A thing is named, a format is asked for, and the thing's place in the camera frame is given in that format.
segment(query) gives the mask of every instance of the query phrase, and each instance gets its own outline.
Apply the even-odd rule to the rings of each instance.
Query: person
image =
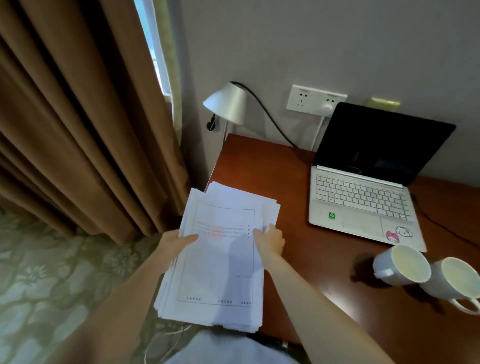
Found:
[[[178,230],[165,232],[147,260],[65,339],[46,363],[128,363],[160,276],[185,246],[198,239],[197,234],[178,237],[178,233]],[[270,224],[267,232],[255,229],[253,236],[262,264],[271,275],[312,363],[393,363],[353,319],[282,258],[285,240],[281,230]],[[169,362],[230,363],[234,358],[239,363],[255,363],[255,357],[261,357],[261,363],[293,362],[283,353],[275,353],[273,349],[246,337],[216,340],[204,335],[196,339],[193,338]],[[234,348],[234,354],[225,345]]]

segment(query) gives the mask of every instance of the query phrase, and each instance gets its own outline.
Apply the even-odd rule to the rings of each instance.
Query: hand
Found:
[[[266,269],[272,258],[282,256],[283,246],[285,245],[285,239],[282,235],[282,230],[277,229],[273,224],[268,226],[267,232],[253,229],[255,245]]]
[[[158,256],[160,264],[159,268],[161,269],[162,273],[165,273],[168,270],[171,261],[181,253],[183,248],[197,239],[198,234],[182,236],[179,238],[179,230],[164,232],[160,242],[158,243],[158,247],[154,252],[154,254]]]

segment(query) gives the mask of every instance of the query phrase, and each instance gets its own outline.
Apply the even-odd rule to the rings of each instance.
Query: floor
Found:
[[[64,238],[40,221],[1,215],[0,364],[43,363],[157,241],[143,238],[125,247],[104,235]],[[158,363],[174,354],[200,329],[193,326],[180,335],[186,327],[157,318],[151,308],[131,363]]]

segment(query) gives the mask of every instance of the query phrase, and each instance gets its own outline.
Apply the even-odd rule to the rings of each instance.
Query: wooden desk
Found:
[[[373,256],[389,245],[308,223],[313,155],[229,134],[210,181],[276,199],[281,205],[277,227],[286,240],[283,257],[355,319],[397,364],[479,363],[480,316],[464,314],[418,286],[390,287],[375,279]],[[410,191],[433,220],[480,243],[478,189],[419,177]],[[480,270],[480,246],[429,222],[418,208],[417,214],[430,261],[456,256]],[[260,332],[299,342],[268,273]]]

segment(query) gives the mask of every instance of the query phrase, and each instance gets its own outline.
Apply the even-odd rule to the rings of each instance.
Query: white lampshade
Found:
[[[231,82],[210,95],[204,106],[214,114],[238,125],[244,124],[247,92]]]

